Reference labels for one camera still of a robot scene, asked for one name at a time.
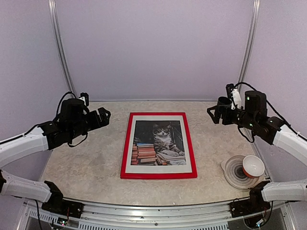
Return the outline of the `cat and books photo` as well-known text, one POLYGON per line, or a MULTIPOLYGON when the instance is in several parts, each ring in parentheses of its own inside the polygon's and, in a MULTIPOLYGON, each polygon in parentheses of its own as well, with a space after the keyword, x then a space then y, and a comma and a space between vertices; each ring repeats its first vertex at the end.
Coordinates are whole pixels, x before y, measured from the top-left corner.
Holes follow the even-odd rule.
POLYGON ((134 128, 131 165, 186 165, 179 120, 137 120, 134 128))

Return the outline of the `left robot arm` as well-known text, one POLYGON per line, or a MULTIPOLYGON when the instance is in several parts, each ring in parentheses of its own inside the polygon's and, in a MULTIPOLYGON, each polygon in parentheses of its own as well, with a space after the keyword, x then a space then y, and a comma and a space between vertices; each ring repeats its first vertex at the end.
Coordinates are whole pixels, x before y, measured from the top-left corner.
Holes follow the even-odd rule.
MULTIPOLYGON (((1 141, 0 165, 4 167, 14 161, 34 153, 53 150, 79 137, 87 137, 90 131, 109 125, 111 113, 101 107, 90 111, 89 95, 85 92, 79 97, 73 95, 60 99, 55 118, 36 124, 27 132, 1 141)), ((0 172, 0 194, 33 199, 42 202, 42 208, 54 213, 68 210, 62 192, 49 181, 36 182, 14 176, 4 170, 0 172)))

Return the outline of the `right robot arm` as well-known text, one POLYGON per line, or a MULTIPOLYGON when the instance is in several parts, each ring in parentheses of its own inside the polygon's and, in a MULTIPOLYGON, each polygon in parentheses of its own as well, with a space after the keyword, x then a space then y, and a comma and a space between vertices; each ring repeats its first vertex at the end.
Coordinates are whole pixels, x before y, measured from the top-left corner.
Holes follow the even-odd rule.
MULTIPOLYGON (((215 106, 207 113, 215 124, 235 124, 239 129, 251 131, 252 137, 258 136, 270 145, 277 146, 291 154, 303 164, 307 162, 307 139, 295 131, 280 114, 269 117, 267 106, 270 105, 266 94, 251 88, 245 92, 245 103, 241 105, 237 85, 226 86, 227 96, 218 98, 215 106)), ((247 201, 234 201, 234 211, 243 209, 255 213, 272 207, 273 201, 306 201, 307 181, 260 182, 252 188, 247 201)))

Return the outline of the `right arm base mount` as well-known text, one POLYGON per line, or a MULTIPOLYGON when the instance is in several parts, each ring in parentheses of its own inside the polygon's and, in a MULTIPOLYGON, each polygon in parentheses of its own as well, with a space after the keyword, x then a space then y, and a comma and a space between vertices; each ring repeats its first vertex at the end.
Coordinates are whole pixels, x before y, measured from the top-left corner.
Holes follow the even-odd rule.
POLYGON ((229 204, 232 218, 248 216, 271 208, 270 202, 253 204, 249 199, 235 200, 229 204))

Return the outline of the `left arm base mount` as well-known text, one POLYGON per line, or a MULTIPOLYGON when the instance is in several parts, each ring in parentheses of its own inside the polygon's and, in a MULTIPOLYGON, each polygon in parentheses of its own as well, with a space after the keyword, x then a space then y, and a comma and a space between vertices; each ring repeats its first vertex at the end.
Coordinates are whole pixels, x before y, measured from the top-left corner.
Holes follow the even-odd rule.
POLYGON ((43 203, 42 209, 51 213, 67 216, 69 218, 81 218, 84 204, 75 201, 62 200, 59 204, 43 203))

